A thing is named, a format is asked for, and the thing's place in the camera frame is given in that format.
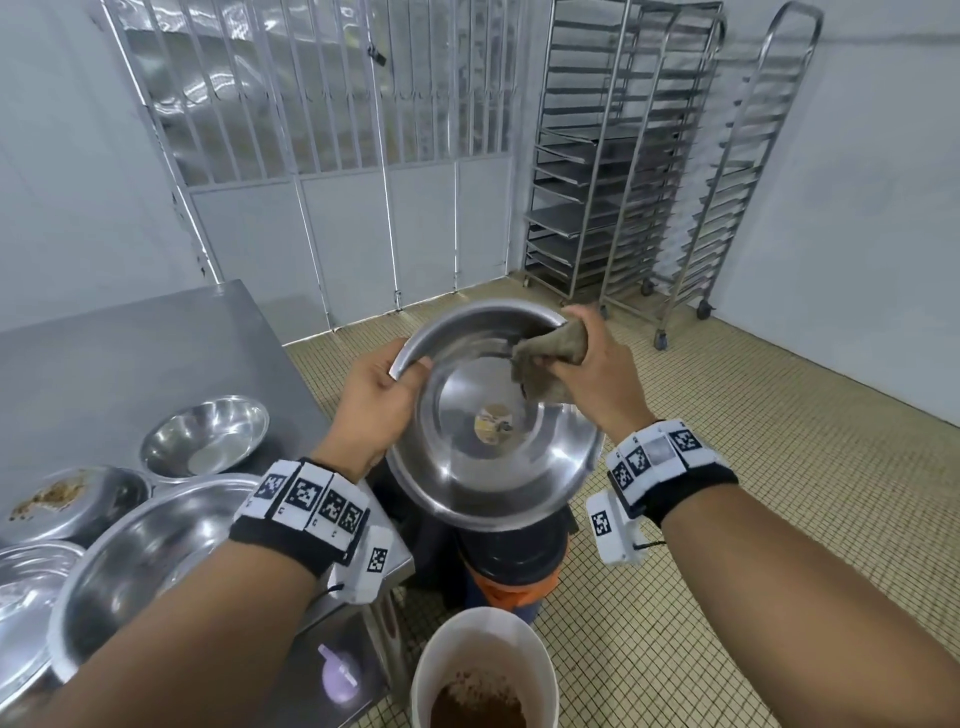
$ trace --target hand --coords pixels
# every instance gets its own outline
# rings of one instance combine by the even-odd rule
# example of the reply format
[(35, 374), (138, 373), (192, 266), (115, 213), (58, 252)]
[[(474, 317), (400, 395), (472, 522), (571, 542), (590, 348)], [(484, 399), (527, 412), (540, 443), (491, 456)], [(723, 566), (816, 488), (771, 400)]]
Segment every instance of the hand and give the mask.
[(311, 457), (358, 481), (395, 443), (413, 415), (417, 393), (430, 376), (428, 358), (415, 361), (399, 380), (388, 374), (406, 339), (394, 339), (357, 359), (344, 382), (337, 414)]
[(567, 386), (580, 411), (614, 444), (652, 425), (657, 418), (647, 407), (630, 350), (613, 339), (596, 308), (572, 305), (564, 313), (587, 327), (587, 356), (579, 366), (557, 360), (543, 366)]

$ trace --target metal door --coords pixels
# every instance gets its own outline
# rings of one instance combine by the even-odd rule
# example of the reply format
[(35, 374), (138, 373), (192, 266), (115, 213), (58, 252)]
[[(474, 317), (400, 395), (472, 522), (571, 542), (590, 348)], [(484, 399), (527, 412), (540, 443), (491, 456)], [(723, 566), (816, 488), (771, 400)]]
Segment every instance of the metal door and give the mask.
[(524, 0), (104, 0), (213, 277), (283, 342), (506, 272)]

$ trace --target metal bowl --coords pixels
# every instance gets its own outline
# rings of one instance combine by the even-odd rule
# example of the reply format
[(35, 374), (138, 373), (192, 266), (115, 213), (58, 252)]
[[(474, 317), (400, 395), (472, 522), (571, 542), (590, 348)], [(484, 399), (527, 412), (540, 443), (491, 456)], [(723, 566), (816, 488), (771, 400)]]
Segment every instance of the metal bowl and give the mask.
[(69, 680), (154, 597), (189, 573), (226, 537), (254, 475), (198, 478), (120, 519), (70, 573), (54, 605), (47, 643)]
[(58, 684), (49, 670), (47, 624), (83, 554), (59, 541), (0, 548), (0, 726), (25, 722)]
[(583, 485), (603, 435), (572, 404), (528, 402), (511, 381), (514, 345), (564, 321), (536, 303), (480, 301), (404, 345), (392, 377), (423, 356), (433, 370), (387, 461), (426, 511), (462, 528), (506, 531), (556, 512)]
[(150, 497), (150, 486), (138, 473), (107, 465), (59, 471), (37, 485), (12, 490), (17, 497), (0, 513), (0, 545), (60, 539), (90, 546)]
[(232, 468), (263, 442), (270, 415), (260, 402), (232, 395), (181, 410), (140, 446), (140, 462), (168, 483)]

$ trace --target rack wheel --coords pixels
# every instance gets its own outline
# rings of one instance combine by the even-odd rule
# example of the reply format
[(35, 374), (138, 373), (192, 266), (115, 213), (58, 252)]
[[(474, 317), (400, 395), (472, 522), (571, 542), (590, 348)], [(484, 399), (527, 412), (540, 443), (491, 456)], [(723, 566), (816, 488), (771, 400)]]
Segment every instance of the rack wheel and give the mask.
[(697, 305), (697, 318), (701, 321), (706, 321), (710, 314), (713, 312), (713, 306), (707, 303), (707, 299), (703, 299)]

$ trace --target person's right hand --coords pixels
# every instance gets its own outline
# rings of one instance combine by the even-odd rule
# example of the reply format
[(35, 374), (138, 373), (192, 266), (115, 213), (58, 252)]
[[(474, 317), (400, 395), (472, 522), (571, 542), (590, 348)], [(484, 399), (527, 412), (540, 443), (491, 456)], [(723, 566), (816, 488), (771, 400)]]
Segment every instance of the person's right hand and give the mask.
[(579, 366), (557, 360), (543, 366), (567, 386), (580, 411), (614, 444), (652, 425), (656, 418), (647, 407), (630, 350), (613, 339), (596, 308), (571, 305), (564, 313), (587, 327), (587, 356)]

